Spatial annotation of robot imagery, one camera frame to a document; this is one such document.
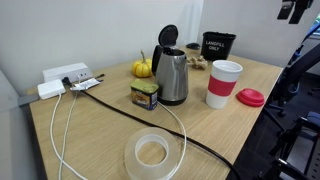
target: small pumpkin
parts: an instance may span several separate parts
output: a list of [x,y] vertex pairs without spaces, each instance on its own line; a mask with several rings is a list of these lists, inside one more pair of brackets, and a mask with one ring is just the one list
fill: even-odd
[[143,77],[150,77],[152,76],[152,61],[151,59],[146,59],[144,57],[144,53],[141,50],[141,54],[142,54],[142,59],[135,61],[132,65],[132,74],[143,78]]

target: power plug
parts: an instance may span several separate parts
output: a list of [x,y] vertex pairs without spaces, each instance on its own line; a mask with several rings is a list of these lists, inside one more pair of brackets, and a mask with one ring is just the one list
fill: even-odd
[[39,84],[37,88],[41,99],[48,99],[59,95],[59,92],[60,94],[66,92],[66,89],[64,88],[60,79]]

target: kettle lid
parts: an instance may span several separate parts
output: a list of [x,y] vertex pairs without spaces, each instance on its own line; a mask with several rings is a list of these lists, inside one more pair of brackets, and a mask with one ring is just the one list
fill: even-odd
[[168,48],[176,45],[177,38],[178,28],[170,24],[161,30],[158,41],[162,47]]

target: black power cord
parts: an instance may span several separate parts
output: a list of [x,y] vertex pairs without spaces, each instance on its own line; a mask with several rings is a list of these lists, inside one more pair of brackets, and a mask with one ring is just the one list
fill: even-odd
[[[62,80],[62,82],[65,83],[65,84],[67,84],[67,85],[69,85],[69,86],[72,86],[72,84],[71,84],[70,81],[69,81],[69,78],[64,78],[64,79]],[[166,130],[166,131],[168,131],[169,133],[171,133],[171,134],[173,134],[173,135],[175,135],[175,136],[177,136],[177,137],[184,138],[184,135],[182,135],[182,134],[180,134],[180,133],[177,133],[177,132],[175,132],[175,131],[172,131],[172,130],[170,130],[170,129],[166,129],[166,128],[164,128],[164,127],[161,127],[161,126],[158,126],[158,125],[155,125],[155,124],[152,124],[152,123],[147,122],[147,121],[145,121],[145,120],[143,120],[143,119],[140,119],[140,118],[138,118],[138,117],[136,117],[136,116],[133,116],[133,115],[128,114],[128,113],[126,113],[126,112],[124,112],[124,111],[121,111],[120,109],[117,109],[117,108],[115,108],[115,107],[113,107],[113,106],[110,106],[109,104],[101,101],[100,99],[94,97],[93,95],[87,93],[86,91],[81,91],[81,92],[82,92],[83,94],[89,96],[89,97],[92,98],[93,100],[97,101],[99,104],[101,104],[101,105],[103,105],[103,106],[105,106],[105,107],[107,107],[107,108],[109,108],[109,109],[111,109],[111,110],[113,110],[113,111],[115,111],[115,112],[118,112],[118,113],[120,113],[120,114],[122,114],[122,115],[124,115],[124,116],[127,116],[127,117],[129,117],[129,118],[131,118],[131,119],[133,119],[133,120],[135,120],[135,121],[138,121],[138,122],[140,122],[140,123],[142,123],[142,124],[144,124],[144,125],[147,125],[147,126],[149,126],[149,127],[161,128],[161,129]],[[233,167],[233,165],[232,165],[226,158],[224,158],[224,157],[223,157],[222,155],[220,155],[218,152],[210,149],[208,146],[206,146],[206,145],[204,145],[204,144],[201,144],[200,142],[198,142],[198,141],[196,141],[196,140],[194,140],[194,139],[191,139],[191,138],[189,138],[189,137],[187,137],[187,141],[189,141],[189,142],[191,142],[192,144],[194,144],[194,145],[196,145],[196,146],[204,149],[205,151],[209,152],[210,154],[216,156],[218,159],[220,159],[222,162],[224,162],[224,163],[230,168],[230,170],[235,174],[235,176],[237,177],[238,180],[241,180],[238,171]]]

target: white cable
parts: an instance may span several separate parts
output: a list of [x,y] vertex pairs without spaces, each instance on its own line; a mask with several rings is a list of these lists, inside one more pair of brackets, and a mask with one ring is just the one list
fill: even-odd
[[83,179],[83,180],[87,180],[85,177],[83,177],[81,174],[79,174],[76,170],[74,170],[69,164],[67,164],[65,161],[63,161],[63,159],[61,159],[58,151],[57,151],[57,148],[56,148],[56,145],[54,143],[54,140],[53,140],[53,121],[54,121],[54,117],[55,117],[55,114],[56,114],[56,110],[57,110],[57,107],[60,103],[60,100],[61,100],[61,93],[59,92],[59,99],[54,107],[54,110],[53,110],[53,114],[52,114],[52,119],[51,119],[51,123],[50,123],[50,139],[51,139],[51,144],[52,144],[52,147],[53,147],[53,150],[57,156],[57,158],[62,161],[62,163],[67,166],[67,168],[69,168],[75,175],[77,175],[80,179]]
[[68,133],[68,129],[69,129],[69,122],[70,122],[70,119],[71,119],[72,110],[73,110],[74,104],[76,103],[77,96],[78,96],[78,91],[76,91],[76,94],[74,96],[73,103],[71,105],[71,108],[70,108],[70,111],[69,111],[69,115],[68,115],[67,125],[66,125],[66,128],[64,130],[62,152],[61,152],[61,161],[60,161],[60,167],[59,167],[59,180],[62,179],[62,162],[64,161],[63,158],[64,158],[64,152],[65,152],[67,133]]
[[182,164],[182,161],[183,161],[184,155],[186,153],[186,149],[187,149],[187,133],[186,133],[186,129],[184,128],[181,120],[172,111],[170,111],[167,107],[165,107],[163,104],[161,104],[160,102],[158,102],[158,104],[160,104],[165,110],[167,110],[177,120],[177,122],[180,125],[180,128],[183,131],[183,135],[184,135],[184,145],[183,145],[183,150],[182,150],[182,154],[180,157],[180,161],[177,164],[177,166],[175,167],[174,171],[169,175],[168,179],[170,179],[178,171],[178,169],[180,168],[180,165]]

